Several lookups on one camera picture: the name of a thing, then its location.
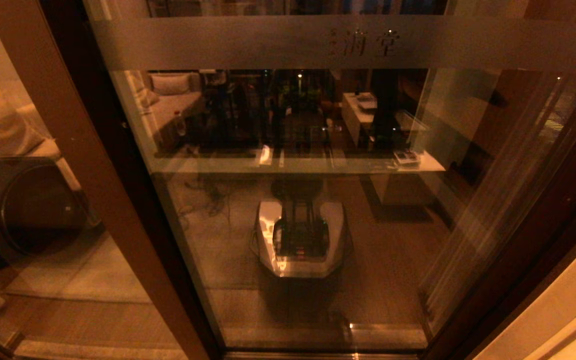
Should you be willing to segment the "brown-framed fixed glass panel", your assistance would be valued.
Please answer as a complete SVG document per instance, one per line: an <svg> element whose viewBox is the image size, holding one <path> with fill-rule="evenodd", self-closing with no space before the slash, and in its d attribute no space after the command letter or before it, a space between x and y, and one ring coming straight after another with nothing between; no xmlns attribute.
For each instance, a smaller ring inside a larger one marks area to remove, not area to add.
<svg viewBox="0 0 576 360"><path fill-rule="evenodd" d="M131 202L67 68L39 0L0 0L0 76L18 77L155 308L189 360L221 360L186 310L182 264L160 256Z"/></svg>

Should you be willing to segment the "brown-framed sliding glass door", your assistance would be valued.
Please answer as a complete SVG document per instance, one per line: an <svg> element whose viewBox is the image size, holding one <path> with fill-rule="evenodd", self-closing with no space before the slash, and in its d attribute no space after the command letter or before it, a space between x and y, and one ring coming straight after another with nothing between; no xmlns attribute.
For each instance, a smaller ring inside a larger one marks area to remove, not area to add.
<svg viewBox="0 0 576 360"><path fill-rule="evenodd" d="M576 0L39 0L210 360L468 356L576 246Z"/></svg>

